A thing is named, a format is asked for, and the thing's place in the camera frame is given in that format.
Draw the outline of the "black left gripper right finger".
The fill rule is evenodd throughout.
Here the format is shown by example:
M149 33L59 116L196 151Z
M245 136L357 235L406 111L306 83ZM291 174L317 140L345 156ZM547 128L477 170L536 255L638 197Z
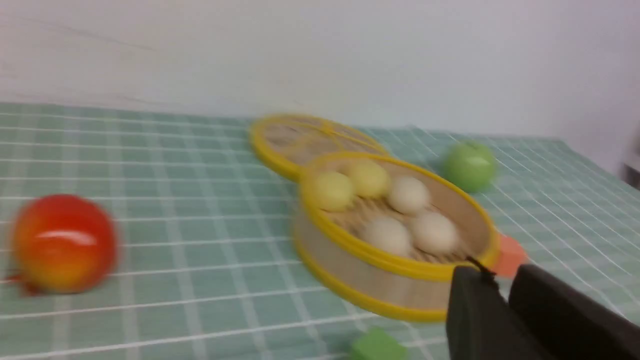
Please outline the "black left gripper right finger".
M640 329L534 264L521 265L509 307L555 360L637 360Z

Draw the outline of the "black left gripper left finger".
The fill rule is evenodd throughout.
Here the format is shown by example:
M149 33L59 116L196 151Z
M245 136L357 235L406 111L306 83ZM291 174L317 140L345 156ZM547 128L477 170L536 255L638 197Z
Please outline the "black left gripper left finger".
M505 301L495 272L466 260L454 269L446 311L451 360L553 360Z

